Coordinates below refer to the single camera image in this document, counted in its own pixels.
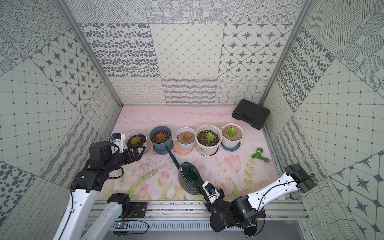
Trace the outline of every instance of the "succulent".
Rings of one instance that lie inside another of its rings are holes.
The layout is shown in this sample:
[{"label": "succulent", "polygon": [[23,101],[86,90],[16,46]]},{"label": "succulent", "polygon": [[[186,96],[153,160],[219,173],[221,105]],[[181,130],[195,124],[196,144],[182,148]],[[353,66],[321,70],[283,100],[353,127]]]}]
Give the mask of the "succulent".
[{"label": "succulent", "polygon": [[136,146],[141,142],[141,137],[136,136],[131,139],[131,145]]},{"label": "succulent", "polygon": [[228,135],[231,136],[231,137],[234,137],[234,136],[237,135],[237,131],[236,131],[236,129],[235,129],[234,127],[230,127],[230,128],[228,128],[227,133],[228,133]]},{"label": "succulent", "polygon": [[215,136],[212,135],[212,133],[207,133],[204,135],[205,140],[208,141],[209,143],[213,142],[215,140]]},{"label": "succulent", "polygon": [[181,134],[181,137],[183,138],[184,142],[188,142],[189,140],[192,139],[192,135],[190,133],[188,133],[188,132],[183,132]]},{"label": "succulent", "polygon": [[156,140],[157,140],[158,142],[160,142],[160,143],[165,142],[166,139],[167,139],[167,135],[166,135],[165,133],[163,133],[163,132],[158,133],[158,134],[156,135]]}]

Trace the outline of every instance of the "pink pot saucer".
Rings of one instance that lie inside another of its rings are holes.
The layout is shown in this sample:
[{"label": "pink pot saucer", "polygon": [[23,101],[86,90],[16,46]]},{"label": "pink pot saucer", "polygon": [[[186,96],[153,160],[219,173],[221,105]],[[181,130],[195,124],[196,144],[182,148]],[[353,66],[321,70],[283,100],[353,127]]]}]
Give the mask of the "pink pot saucer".
[{"label": "pink pot saucer", "polygon": [[177,141],[175,141],[174,149],[175,149],[175,151],[176,151],[178,154],[181,154],[181,155],[187,155],[187,154],[189,154],[189,153],[191,153],[191,152],[193,151],[193,148],[191,148],[191,150],[189,150],[189,151],[184,151],[183,149],[181,149],[181,148],[179,147],[179,144],[178,144]]}]

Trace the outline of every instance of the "wavy line pattern tile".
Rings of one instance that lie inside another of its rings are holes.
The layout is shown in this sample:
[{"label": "wavy line pattern tile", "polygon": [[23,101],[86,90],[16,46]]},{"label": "wavy line pattern tile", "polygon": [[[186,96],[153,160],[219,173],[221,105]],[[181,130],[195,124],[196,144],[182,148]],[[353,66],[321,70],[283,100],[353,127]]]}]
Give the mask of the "wavy line pattern tile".
[{"label": "wavy line pattern tile", "polygon": [[3,192],[0,205],[0,230],[2,230],[6,219],[17,207],[36,176],[4,162],[0,162],[0,165],[0,176],[2,177],[0,187]]},{"label": "wavy line pattern tile", "polygon": [[110,78],[123,104],[166,104],[161,78]]},{"label": "wavy line pattern tile", "polygon": [[327,178],[306,193],[300,192],[318,239],[365,239],[356,221]]},{"label": "wavy line pattern tile", "polygon": [[227,0],[144,0],[149,23],[224,24]]},{"label": "wavy line pattern tile", "polygon": [[159,77],[148,24],[80,24],[109,77]]},{"label": "wavy line pattern tile", "polygon": [[51,0],[1,4],[0,25],[28,56],[70,28]]},{"label": "wavy line pattern tile", "polygon": [[289,118],[293,115],[283,93],[281,92],[277,82],[273,82],[268,95],[265,98],[263,107],[270,110],[269,116],[265,123],[268,131],[274,140],[283,129]]},{"label": "wavy line pattern tile", "polygon": [[384,97],[384,6],[377,3],[348,39],[337,58]]},{"label": "wavy line pattern tile", "polygon": [[304,0],[229,0],[225,23],[294,24]]},{"label": "wavy line pattern tile", "polygon": [[335,59],[295,116],[334,174],[384,149],[383,109],[384,99]]},{"label": "wavy line pattern tile", "polygon": [[162,77],[217,77],[222,25],[150,26]]},{"label": "wavy line pattern tile", "polygon": [[89,152],[84,149],[104,139],[85,117],[79,116],[38,176],[69,188],[72,179],[89,159]]},{"label": "wavy line pattern tile", "polygon": [[328,177],[294,115],[275,139],[275,146],[283,166],[300,163],[308,174],[315,174],[313,179],[316,182]]},{"label": "wavy line pattern tile", "polygon": [[38,174],[80,113],[29,58],[0,85],[0,157]]},{"label": "wavy line pattern tile", "polygon": [[161,78],[167,104],[214,104],[217,78]]},{"label": "wavy line pattern tile", "polygon": [[30,58],[79,112],[102,81],[71,30],[56,37]]},{"label": "wavy line pattern tile", "polygon": [[143,0],[66,0],[78,23],[148,23]]},{"label": "wavy line pattern tile", "polygon": [[218,78],[215,104],[237,105],[241,99],[258,104],[269,78]]},{"label": "wavy line pattern tile", "polygon": [[384,151],[331,175],[338,195],[346,203],[365,239],[382,239]]},{"label": "wavy line pattern tile", "polygon": [[293,112],[307,97],[333,59],[334,56],[327,49],[301,29],[276,79]]},{"label": "wavy line pattern tile", "polygon": [[218,75],[270,77],[293,25],[226,24]]},{"label": "wavy line pattern tile", "polygon": [[52,239],[70,191],[37,177],[1,226],[0,239]]},{"label": "wavy line pattern tile", "polygon": [[16,41],[0,26],[0,75],[13,68],[28,55]]},{"label": "wavy line pattern tile", "polygon": [[375,3],[376,0],[317,0],[303,28],[337,55]]}]

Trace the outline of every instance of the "green faucet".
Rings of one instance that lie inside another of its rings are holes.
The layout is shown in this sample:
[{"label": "green faucet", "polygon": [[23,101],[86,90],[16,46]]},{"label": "green faucet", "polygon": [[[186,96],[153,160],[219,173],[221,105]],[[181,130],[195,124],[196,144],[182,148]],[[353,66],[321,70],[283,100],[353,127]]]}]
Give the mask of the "green faucet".
[{"label": "green faucet", "polygon": [[263,160],[265,162],[269,162],[269,159],[267,157],[263,157],[262,153],[263,153],[263,149],[261,147],[258,147],[256,149],[256,153],[252,155],[252,158],[257,157],[258,159],[261,159],[261,160]]}]

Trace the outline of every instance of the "blue flower pot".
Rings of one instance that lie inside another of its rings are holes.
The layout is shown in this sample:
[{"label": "blue flower pot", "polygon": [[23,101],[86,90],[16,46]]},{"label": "blue flower pot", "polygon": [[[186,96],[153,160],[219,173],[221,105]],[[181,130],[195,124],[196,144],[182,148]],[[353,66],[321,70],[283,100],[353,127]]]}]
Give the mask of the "blue flower pot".
[{"label": "blue flower pot", "polygon": [[[165,141],[164,143],[152,142],[152,136],[158,130],[167,130],[170,133],[169,139],[167,141]],[[158,126],[158,127],[155,127],[154,129],[152,129],[152,131],[149,133],[149,139],[153,144],[153,150],[155,152],[157,152],[158,154],[167,154],[168,151],[166,149],[166,146],[169,148],[169,150],[173,149],[172,132],[166,126]]]}]

